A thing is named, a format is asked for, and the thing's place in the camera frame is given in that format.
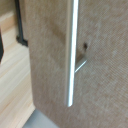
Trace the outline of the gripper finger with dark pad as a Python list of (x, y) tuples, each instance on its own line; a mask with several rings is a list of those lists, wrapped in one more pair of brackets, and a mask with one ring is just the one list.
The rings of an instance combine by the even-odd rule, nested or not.
[(3, 48), (3, 40), (2, 40), (1, 29), (0, 29), (0, 64), (3, 58), (3, 54), (4, 54), (4, 48)]

